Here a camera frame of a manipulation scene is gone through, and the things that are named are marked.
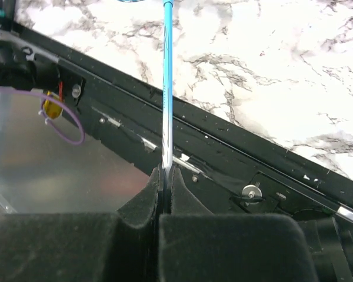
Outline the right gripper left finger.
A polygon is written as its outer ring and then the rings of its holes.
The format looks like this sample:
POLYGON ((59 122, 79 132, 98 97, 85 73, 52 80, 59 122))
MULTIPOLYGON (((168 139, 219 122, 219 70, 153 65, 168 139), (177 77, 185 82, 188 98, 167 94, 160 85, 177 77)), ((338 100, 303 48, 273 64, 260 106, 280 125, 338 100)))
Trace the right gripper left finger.
POLYGON ((0 281, 154 281, 161 184, 113 213, 0 214, 0 281))

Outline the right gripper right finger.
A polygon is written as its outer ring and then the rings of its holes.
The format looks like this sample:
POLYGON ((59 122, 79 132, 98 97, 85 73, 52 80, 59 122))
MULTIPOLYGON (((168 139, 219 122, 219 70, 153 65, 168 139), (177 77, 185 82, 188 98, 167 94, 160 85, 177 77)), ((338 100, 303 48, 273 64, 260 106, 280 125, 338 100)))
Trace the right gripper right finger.
POLYGON ((161 281, 317 281, 304 234, 279 214, 212 214, 170 173, 159 218, 161 281))

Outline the blue badminton racket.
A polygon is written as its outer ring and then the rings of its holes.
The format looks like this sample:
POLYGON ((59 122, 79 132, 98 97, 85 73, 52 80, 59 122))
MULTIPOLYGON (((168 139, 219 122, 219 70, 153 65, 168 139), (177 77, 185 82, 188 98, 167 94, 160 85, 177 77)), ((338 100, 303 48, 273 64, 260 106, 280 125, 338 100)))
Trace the blue badminton racket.
POLYGON ((163 1, 164 6, 164 58, 162 94, 162 167, 169 173, 172 166, 172 9, 174 1, 163 1))

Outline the black shuttlecock tube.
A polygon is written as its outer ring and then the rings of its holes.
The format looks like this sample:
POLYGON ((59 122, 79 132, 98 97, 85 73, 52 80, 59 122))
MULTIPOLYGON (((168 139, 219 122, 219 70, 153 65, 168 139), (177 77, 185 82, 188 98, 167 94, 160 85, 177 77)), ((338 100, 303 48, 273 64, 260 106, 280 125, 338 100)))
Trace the black shuttlecock tube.
POLYGON ((16 0, 0 0, 0 29, 10 31, 15 17, 16 0))

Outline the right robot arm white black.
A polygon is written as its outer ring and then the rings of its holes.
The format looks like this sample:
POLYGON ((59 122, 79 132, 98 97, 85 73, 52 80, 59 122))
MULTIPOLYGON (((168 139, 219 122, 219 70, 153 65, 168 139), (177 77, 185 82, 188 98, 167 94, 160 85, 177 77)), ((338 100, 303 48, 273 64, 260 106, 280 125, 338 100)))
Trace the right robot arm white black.
POLYGON ((212 214, 173 168, 116 213, 0 214, 0 281, 353 281, 334 218, 212 214))

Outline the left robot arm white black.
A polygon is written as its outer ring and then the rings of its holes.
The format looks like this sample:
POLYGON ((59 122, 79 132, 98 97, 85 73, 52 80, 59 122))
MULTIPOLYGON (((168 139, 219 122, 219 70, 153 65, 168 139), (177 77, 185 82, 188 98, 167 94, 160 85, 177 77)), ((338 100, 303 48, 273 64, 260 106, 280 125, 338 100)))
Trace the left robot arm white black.
POLYGON ((35 79, 25 55, 10 43, 0 44, 0 86, 32 90, 35 79))

